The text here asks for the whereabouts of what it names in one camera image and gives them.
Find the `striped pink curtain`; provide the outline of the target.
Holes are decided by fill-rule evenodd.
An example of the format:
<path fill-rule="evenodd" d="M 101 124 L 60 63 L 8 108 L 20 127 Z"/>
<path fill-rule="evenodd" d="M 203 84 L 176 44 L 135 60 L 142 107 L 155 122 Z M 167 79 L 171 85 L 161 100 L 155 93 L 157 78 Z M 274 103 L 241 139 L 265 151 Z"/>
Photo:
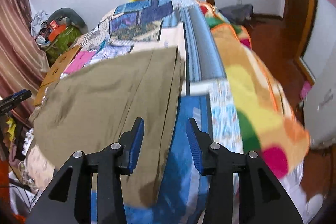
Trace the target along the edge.
<path fill-rule="evenodd" d="M 29 0 L 1 0 L 1 97 L 22 89 L 31 98 L 14 109 L 14 116 L 25 124 L 34 111 L 33 101 L 49 71 L 47 56 L 30 32 L 32 14 Z"/>

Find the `pink cloth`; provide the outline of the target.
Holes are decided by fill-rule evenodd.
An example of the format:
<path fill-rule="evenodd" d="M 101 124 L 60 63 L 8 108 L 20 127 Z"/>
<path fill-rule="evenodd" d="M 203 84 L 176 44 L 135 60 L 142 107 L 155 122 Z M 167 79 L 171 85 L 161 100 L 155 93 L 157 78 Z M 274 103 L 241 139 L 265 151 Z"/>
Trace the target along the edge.
<path fill-rule="evenodd" d="M 90 59 L 92 59 L 92 57 L 94 57 L 94 55 L 96 54 L 95 51 L 80 51 L 75 58 L 70 62 L 70 64 L 66 67 L 66 69 L 64 70 L 64 73 L 66 74 L 71 74 L 74 73 L 80 69 L 82 69 L 82 67 L 84 67 L 84 65 L 90 61 Z"/>

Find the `grey neck pillow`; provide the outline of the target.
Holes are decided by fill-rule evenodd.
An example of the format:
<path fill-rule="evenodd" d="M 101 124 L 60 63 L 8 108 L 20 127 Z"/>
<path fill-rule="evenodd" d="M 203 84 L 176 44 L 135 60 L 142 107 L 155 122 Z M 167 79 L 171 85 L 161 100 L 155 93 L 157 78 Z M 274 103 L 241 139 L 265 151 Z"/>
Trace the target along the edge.
<path fill-rule="evenodd" d="M 50 25 L 53 20 L 62 21 L 65 19 L 67 26 L 73 25 L 77 27 L 80 31 L 88 31 L 88 27 L 84 20 L 75 12 L 75 10 L 68 7 L 61 8 L 53 12 L 47 19 L 47 24 Z"/>

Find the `blue patchwork bedspread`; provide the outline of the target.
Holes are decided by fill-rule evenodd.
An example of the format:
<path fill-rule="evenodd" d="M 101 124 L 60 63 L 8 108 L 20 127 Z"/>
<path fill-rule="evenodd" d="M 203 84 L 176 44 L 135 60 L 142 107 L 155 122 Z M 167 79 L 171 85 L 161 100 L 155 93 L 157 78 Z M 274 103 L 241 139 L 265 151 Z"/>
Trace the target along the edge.
<path fill-rule="evenodd" d="M 196 0 L 141 0 L 108 12 L 76 39 L 80 51 L 48 86 L 30 119 L 27 170 L 45 190 L 78 150 L 101 151 L 145 125 L 139 159 L 122 176 L 129 223 L 196 223 L 209 181 L 198 174 L 186 124 L 242 152 L 238 114 L 205 5 Z"/>

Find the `light grey crumpled garment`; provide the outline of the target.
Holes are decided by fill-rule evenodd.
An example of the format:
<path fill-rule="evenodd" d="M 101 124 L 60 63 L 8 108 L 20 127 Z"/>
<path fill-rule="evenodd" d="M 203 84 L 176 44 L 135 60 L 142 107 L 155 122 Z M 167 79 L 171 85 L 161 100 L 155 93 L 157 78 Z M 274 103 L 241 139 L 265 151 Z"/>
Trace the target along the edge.
<path fill-rule="evenodd" d="M 43 22 L 46 22 L 49 17 L 50 17 L 50 14 L 48 12 L 45 12 L 44 10 L 38 11 L 33 16 L 33 20 L 31 22 L 31 27 L 30 27 L 31 35 L 33 37 L 37 37 L 38 36 L 38 33 L 41 30 L 41 24 Z"/>

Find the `bamboo lap desk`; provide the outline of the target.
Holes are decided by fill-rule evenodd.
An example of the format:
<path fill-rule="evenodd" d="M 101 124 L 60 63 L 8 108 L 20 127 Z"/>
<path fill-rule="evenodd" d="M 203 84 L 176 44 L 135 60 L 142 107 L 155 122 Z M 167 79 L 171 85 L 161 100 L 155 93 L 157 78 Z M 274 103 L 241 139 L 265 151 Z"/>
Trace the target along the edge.
<path fill-rule="evenodd" d="M 68 52 L 60 55 L 54 64 L 52 65 L 46 77 L 42 81 L 38 93 L 34 99 L 33 106 L 39 106 L 42 103 L 43 96 L 45 94 L 46 88 L 50 86 L 53 82 L 60 79 L 61 74 L 64 72 L 65 68 L 70 64 L 73 58 L 76 56 L 78 51 L 80 51 L 81 46 L 75 46 Z"/>

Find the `green storage bag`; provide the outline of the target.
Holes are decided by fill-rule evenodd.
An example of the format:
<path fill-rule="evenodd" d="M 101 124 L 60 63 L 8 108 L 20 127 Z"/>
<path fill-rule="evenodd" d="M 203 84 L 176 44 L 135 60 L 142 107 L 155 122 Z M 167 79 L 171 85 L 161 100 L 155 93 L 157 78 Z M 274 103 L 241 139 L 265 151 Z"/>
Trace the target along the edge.
<path fill-rule="evenodd" d="M 60 55 L 67 52 L 79 36 L 81 36 L 81 31 L 77 27 L 69 25 L 53 42 L 49 41 L 42 48 L 46 53 L 49 66 L 52 66 Z"/>

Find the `orange box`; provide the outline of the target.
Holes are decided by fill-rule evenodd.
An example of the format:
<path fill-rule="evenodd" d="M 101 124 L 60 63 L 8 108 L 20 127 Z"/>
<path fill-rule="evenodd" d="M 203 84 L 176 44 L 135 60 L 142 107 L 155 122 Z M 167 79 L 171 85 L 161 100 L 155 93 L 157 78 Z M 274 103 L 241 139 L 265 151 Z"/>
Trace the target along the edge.
<path fill-rule="evenodd" d="M 60 35 L 66 28 L 67 28 L 67 26 L 65 24 L 62 24 L 62 25 L 58 26 L 57 28 L 55 28 L 49 34 L 49 41 L 53 42 L 57 38 L 57 36 Z"/>

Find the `orange multicolour fleece blanket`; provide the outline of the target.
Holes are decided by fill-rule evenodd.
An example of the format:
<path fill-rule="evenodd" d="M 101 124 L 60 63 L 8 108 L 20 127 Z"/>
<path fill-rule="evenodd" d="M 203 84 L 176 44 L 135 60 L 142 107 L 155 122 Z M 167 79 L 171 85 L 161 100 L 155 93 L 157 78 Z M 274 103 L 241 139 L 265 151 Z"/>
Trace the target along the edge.
<path fill-rule="evenodd" d="M 238 112 L 243 150 L 254 150 L 277 178 L 302 163 L 308 131 L 296 119 L 281 84 L 252 50 L 245 27 L 226 23 L 218 9 L 197 2 L 211 29 Z"/>

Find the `grey bag on floor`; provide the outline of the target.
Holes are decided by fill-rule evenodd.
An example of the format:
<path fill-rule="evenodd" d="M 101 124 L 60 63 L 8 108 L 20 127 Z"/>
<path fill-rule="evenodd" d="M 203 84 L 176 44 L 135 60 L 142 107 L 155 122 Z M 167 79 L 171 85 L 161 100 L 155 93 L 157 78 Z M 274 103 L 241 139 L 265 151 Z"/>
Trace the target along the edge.
<path fill-rule="evenodd" d="M 219 9 L 219 11 L 232 24 L 238 25 L 249 23 L 254 14 L 253 6 L 251 4 L 226 6 Z"/>

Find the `olive green pants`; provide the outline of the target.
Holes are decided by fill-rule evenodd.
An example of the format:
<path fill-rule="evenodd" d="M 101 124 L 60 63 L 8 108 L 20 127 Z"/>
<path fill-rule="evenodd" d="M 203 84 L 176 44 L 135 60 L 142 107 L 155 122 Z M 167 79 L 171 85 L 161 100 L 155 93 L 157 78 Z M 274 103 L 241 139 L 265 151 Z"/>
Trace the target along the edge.
<path fill-rule="evenodd" d="M 130 53 L 87 66 L 51 85 L 31 116 L 42 154 L 60 168 L 71 153 L 101 151 L 142 118 L 145 132 L 134 172 L 121 179 L 134 207 L 158 199 L 170 150 L 184 63 L 176 47 Z"/>

